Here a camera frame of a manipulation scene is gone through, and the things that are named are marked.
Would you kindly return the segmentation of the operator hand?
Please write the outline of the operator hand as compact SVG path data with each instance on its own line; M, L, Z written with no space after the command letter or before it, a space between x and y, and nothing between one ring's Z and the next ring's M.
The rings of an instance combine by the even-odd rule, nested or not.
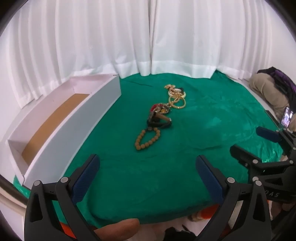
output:
M137 218L122 220L118 223L96 229L94 232L101 240L128 240L140 230Z

